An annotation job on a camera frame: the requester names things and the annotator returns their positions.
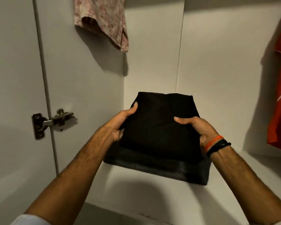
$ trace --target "finger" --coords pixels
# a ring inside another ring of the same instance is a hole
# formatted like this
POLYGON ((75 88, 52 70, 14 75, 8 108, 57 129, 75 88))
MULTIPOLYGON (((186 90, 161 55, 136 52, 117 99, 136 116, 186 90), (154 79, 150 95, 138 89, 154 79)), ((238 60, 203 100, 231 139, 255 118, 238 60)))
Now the finger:
POLYGON ((136 112, 137 108, 138 108, 138 103, 135 102, 134 105, 133 105, 133 107, 131 107, 131 108, 128 109, 128 110, 125 110, 125 115, 126 115, 126 117, 130 116, 131 114, 134 114, 134 113, 136 112))
POLYGON ((182 125, 191 124, 194 125, 197 122, 198 117, 192 117, 192 118, 180 118, 180 117, 174 117, 174 120, 182 125))

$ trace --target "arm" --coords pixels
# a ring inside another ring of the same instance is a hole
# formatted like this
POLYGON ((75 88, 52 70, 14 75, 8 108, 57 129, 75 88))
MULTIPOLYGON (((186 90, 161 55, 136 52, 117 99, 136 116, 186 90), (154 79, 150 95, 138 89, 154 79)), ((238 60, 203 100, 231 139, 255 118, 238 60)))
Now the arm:
MULTIPOLYGON (((180 124, 191 124, 201 135, 200 143, 203 148, 218 136, 216 130, 202 118, 175 117, 175 121, 180 124)), ((249 223, 275 224, 281 221, 281 200, 257 177, 232 147, 228 146, 212 153, 210 159, 232 190, 249 223)))
POLYGON ((137 109, 137 103, 100 127, 72 162, 30 205, 25 214, 39 216, 51 225, 73 224, 111 144, 121 138, 120 126, 137 109))

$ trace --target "orange bracelet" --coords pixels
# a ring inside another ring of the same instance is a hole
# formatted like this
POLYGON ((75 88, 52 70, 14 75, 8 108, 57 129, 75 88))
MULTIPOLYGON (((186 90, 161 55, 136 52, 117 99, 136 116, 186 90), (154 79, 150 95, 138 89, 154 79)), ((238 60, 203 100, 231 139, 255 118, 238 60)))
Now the orange bracelet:
POLYGON ((207 149, 210 147, 210 145, 211 145, 214 141, 216 141, 216 140, 218 140, 218 139, 224 139, 224 137, 218 135, 216 138, 214 138, 213 140, 211 140, 208 144, 206 144, 206 146, 205 146, 205 151, 207 152, 207 149))

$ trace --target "person's right hand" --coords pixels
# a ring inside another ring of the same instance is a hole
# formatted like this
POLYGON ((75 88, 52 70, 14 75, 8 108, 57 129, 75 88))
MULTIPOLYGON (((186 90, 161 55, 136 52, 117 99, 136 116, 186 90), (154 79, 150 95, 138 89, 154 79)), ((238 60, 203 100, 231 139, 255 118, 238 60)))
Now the person's right hand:
MULTIPOLYGON (((191 124, 193 128, 200 134, 200 145, 202 148, 218 136, 217 131, 205 119, 199 117, 179 118, 174 117, 174 120, 182 125, 191 124)), ((207 148, 207 151, 216 143, 216 141, 207 148)))

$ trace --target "black wristband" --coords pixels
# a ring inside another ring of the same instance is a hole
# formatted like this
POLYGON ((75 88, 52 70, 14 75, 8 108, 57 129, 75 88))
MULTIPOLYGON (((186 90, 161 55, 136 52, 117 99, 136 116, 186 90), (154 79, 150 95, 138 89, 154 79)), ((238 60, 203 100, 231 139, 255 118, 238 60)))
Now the black wristband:
POLYGON ((207 151, 207 157, 209 158, 210 155, 214 152, 217 152, 218 150, 222 149, 222 148, 225 148, 227 146, 230 146, 231 143, 228 143, 225 139, 221 139, 219 140, 215 145, 213 145, 209 151, 207 151))

